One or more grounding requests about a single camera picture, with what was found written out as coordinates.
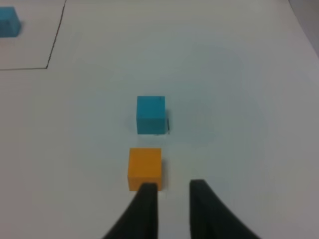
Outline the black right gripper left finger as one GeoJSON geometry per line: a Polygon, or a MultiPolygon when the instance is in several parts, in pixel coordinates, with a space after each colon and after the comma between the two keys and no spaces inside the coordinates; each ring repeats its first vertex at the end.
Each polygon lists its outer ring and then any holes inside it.
{"type": "Polygon", "coordinates": [[[144,183],[105,239],[158,238],[158,187],[144,183]]]}

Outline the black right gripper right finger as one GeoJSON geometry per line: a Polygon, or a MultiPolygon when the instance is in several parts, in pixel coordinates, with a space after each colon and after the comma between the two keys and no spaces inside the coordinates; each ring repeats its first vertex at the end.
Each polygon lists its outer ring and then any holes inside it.
{"type": "Polygon", "coordinates": [[[257,239],[217,197],[205,180],[189,184],[190,236],[192,239],[257,239]]]}

